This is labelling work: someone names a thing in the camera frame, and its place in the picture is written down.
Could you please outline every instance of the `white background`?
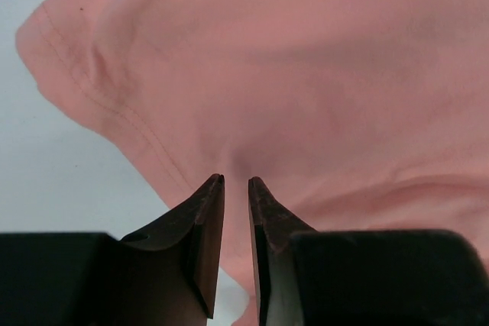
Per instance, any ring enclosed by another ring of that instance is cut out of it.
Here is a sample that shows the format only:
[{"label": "white background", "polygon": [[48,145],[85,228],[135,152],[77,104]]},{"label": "white background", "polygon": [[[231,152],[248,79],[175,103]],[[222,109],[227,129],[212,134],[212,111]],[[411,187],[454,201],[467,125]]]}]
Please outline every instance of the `white background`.
[{"label": "white background", "polygon": [[[15,31],[42,1],[0,0],[0,232],[105,231],[120,238],[167,207],[112,144],[37,91],[17,55]],[[208,325],[230,325],[247,303],[245,291],[220,272]]]}]

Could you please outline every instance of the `stitching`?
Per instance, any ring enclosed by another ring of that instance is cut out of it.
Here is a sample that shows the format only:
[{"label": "stitching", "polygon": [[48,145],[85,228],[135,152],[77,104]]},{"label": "stitching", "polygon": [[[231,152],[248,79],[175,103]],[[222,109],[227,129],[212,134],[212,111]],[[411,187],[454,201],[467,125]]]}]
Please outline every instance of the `stitching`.
[{"label": "stitching", "polygon": [[[44,14],[46,15],[46,18],[47,20],[49,21],[50,23],[50,26],[51,28],[58,34],[58,36],[61,38],[61,40],[64,42],[65,46],[68,47],[68,50],[71,51],[71,47],[68,45],[68,43],[66,42],[66,39],[63,37],[63,35],[57,30],[57,28],[55,27],[53,21],[51,20],[49,14],[47,13],[47,9],[45,7],[45,4],[42,3],[41,4],[41,7],[44,11]],[[108,107],[107,105],[103,105],[101,102],[98,102],[96,101],[90,94],[88,94],[87,91],[85,91],[83,89],[83,87],[80,85],[80,83],[73,77],[73,75],[71,74],[70,72],[70,69],[68,68],[68,66],[65,64],[64,60],[61,58],[60,54],[58,53],[58,50],[57,48],[50,42],[50,40],[48,40],[46,38],[46,36],[44,35],[42,29],[40,28],[40,20],[38,18],[38,16],[35,16],[37,18],[37,26],[38,26],[38,29],[39,29],[39,34],[42,36],[42,38],[46,41],[47,44],[50,45],[50,47],[53,49],[54,53],[57,55],[57,58],[58,60],[61,62],[61,64],[64,66],[68,76],[72,79],[72,81],[74,82],[75,86],[81,91],[81,93],[90,101],[92,101],[93,103],[95,103],[96,105],[98,105],[99,107],[105,109],[106,111],[110,111],[112,112],[113,114],[121,117],[124,121],[126,121],[127,123],[129,123],[143,138],[145,141],[147,141],[147,143],[149,144],[149,147],[151,148],[151,150],[154,152],[159,164],[163,167],[163,169],[165,171],[167,171],[168,175],[171,177],[171,179],[179,186],[180,189],[183,190],[182,186],[179,184],[179,182],[175,179],[175,177],[172,175],[172,173],[168,170],[168,168],[165,166],[165,164],[163,163],[163,161],[161,160],[160,158],[160,155],[157,153],[157,150],[155,149],[154,145],[151,143],[151,141],[148,139],[148,137],[146,136],[146,134],[135,124],[133,123],[131,120],[129,120],[129,118],[124,115],[123,113],[121,113],[120,111],[117,111],[113,108],[110,108]],[[105,93],[103,93],[102,90],[96,88],[96,84],[93,83],[93,81],[90,79],[88,73],[83,70],[83,75],[85,75],[85,77],[87,78],[87,80],[89,80],[92,84],[91,86],[95,86],[95,90],[97,90],[99,92],[99,94],[103,97],[103,98],[106,98],[112,102],[115,102],[112,98],[109,98],[108,95],[106,95]],[[189,188],[192,188],[192,186],[188,183],[186,177],[182,174],[182,172],[180,171],[180,169],[176,166],[175,162],[173,161],[173,158],[171,157],[171,155],[169,155],[169,153],[167,152],[166,148],[164,147],[164,145],[162,144],[161,140],[157,137],[157,135],[149,128],[149,126],[147,125],[147,123],[141,118],[141,116],[136,112],[134,111],[130,106],[124,104],[123,102],[121,103],[122,107],[128,109],[132,114],[134,114],[138,120],[141,122],[141,124],[148,130],[151,132],[151,135],[157,140],[157,142],[159,143],[161,149],[163,149],[163,151],[167,154],[167,157],[169,158],[170,162],[172,163],[173,167],[176,169],[176,171],[182,176],[183,178],[183,181],[189,186]]]}]

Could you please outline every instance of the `pink fabric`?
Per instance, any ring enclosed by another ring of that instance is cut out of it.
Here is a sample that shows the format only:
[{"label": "pink fabric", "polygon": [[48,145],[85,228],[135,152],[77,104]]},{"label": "pink fabric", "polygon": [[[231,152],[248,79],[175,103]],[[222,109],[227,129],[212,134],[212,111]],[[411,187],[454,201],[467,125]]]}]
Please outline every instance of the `pink fabric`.
[{"label": "pink fabric", "polygon": [[249,292],[252,176],[318,229],[450,228],[489,260],[489,0],[46,0],[17,42],[170,207],[225,175]]}]

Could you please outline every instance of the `black plastic part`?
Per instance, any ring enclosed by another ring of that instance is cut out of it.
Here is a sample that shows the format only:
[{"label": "black plastic part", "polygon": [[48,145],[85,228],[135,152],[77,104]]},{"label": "black plastic part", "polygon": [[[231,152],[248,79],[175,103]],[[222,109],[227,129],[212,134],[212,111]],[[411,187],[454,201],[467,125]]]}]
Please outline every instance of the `black plastic part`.
[{"label": "black plastic part", "polygon": [[260,326],[487,326],[489,279],[451,231],[317,232],[249,182]]},{"label": "black plastic part", "polygon": [[214,310],[224,178],[117,241],[0,235],[1,326],[203,326]]}]

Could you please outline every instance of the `pink t-shirt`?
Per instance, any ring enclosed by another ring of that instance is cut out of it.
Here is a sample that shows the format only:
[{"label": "pink t-shirt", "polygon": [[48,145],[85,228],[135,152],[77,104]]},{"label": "pink t-shirt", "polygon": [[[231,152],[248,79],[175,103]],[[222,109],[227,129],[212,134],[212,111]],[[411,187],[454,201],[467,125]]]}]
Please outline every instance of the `pink t-shirt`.
[{"label": "pink t-shirt", "polygon": [[489,264],[489,0],[46,0],[17,43],[170,207],[225,175],[250,293],[252,176],[319,230],[448,228]]}]

